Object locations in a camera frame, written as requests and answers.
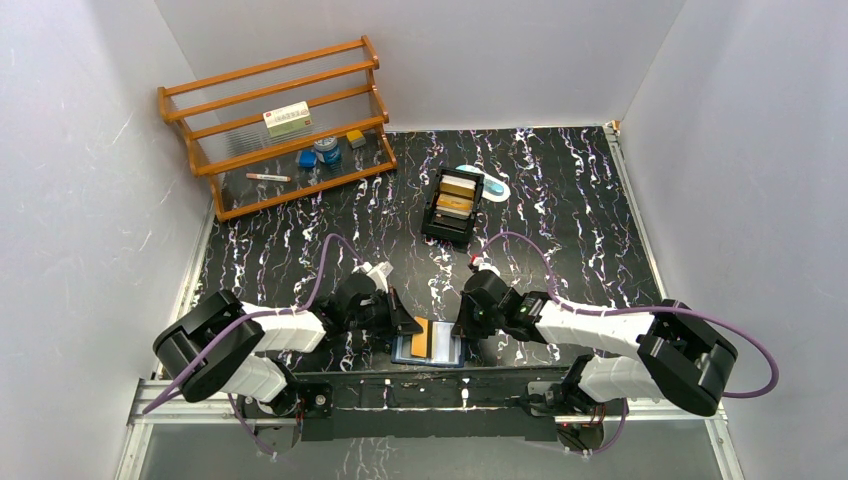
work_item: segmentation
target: blue block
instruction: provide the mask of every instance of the blue block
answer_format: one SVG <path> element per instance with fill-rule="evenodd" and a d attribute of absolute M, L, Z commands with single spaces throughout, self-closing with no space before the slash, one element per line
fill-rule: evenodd
<path fill-rule="evenodd" d="M 303 168 L 313 168 L 318 159 L 312 150 L 301 150 L 297 152 L 297 164 Z"/>

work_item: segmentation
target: black box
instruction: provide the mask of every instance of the black box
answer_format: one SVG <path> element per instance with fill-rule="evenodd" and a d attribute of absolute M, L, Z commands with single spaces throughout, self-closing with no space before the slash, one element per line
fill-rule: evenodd
<path fill-rule="evenodd" d="M 476 184 L 474 198 L 471 200 L 471 214 L 468 218 L 443 217 L 440 224 L 436 221 L 436 200 L 439 198 L 442 185 L 442 177 L 448 174 L 452 177 L 471 180 Z M 447 240 L 457 244 L 467 245 L 474 236 L 474 223 L 477 222 L 477 213 L 480 211 L 480 199 L 483 197 L 483 175 L 479 173 L 463 172 L 453 168 L 439 167 L 436 177 L 433 179 L 430 194 L 427 197 L 427 205 L 424 209 L 424 219 L 421 224 L 421 233 L 424 235 Z"/>

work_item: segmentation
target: gray wall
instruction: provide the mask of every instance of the gray wall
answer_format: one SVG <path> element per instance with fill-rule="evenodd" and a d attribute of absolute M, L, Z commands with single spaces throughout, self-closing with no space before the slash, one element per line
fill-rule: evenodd
<path fill-rule="evenodd" d="M 367 34 L 388 128 L 419 130 L 620 119 L 683 1 L 156 3 L 198 78 Z"/>
<path fill-rule="evenodd" d="M 152 2 L 0 3 L 0 478 L 114 475 L 208 210 L 155 88 Z"/>
<path fill-rule="evenodd" d="M 748 478 L 848 469 L 848 4 L 689 0 L 622 126 L 671 295 L 759 337 L 778 388 L 726 400 Z M 765 362 L 743 350 L 734 389 Z"/>

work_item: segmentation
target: table surface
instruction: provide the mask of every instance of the table surface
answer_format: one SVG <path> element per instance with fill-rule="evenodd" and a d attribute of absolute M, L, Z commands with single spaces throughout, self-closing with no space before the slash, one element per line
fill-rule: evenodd
<path fill-rule="evenodd" d="M 410 314 L 454 321 L 459 292 L 471 275 L 470 254 L 507 230 L 541 247 L 558 277 L 559 293 L 570 300 L 617 307 L 661 300 L 602 128 L 396 133 L 389 134 L 389 143 L 400 163 L 395 172 L 216 222 L 195 300 L 226 288 L 258 305 L 304 302 L 324 237 L 337 233 L 372 264 L 391 262 L 389 281 Z M 371 138 L 367 147 L 347 151 L 343 161 L 368 164 L 382 155 Z M 482 201 L 467 252 L 420 234 L 437 168 L 463 164 L 501 178 L 511 190 L 505 202 Z M 267 198 L 263 184 L 255 185 L 251 193 Z M 354 266 L 341 246 L 329 251 L 322 294 Z M 545 289 L 544 266 L 522 242 L 499 242 L 487 256 L 520 293 Z M 466 366 L 569 365 L 586 352 L 518 342 L 500 333 L 471 343 Z M 325 341 L 309 354 L 281 352 L 279 358 L 295 372 L 415 368 L 392 364 L 387 344 L 362 331 Z"/>

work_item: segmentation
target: white label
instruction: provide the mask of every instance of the white label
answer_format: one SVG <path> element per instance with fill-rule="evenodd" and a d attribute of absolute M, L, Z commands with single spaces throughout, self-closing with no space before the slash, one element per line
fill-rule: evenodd
<path fill-rule="evenodd" d="M 291 122 L 299 118 L 308 116 L 309 106 L 306 104 L 306 102 L 298 102 L 294 105 L 289 105 L 287 107 L 271 110 L 270 112 L 265 112 L 264 118 L 265 125 L 268 128 L 271 128 L 281 123 Z"/>
<path fill-rule="evenodd" d="M 394 269 L 392 264 L 389 262 L 381 262 L 377 265 L 377 268 L 380 269 L 380 272 L 382 272 L 383 276 L 386 278 L 389 278 L 389 274 L 392 273 L 392 270 Z"/>

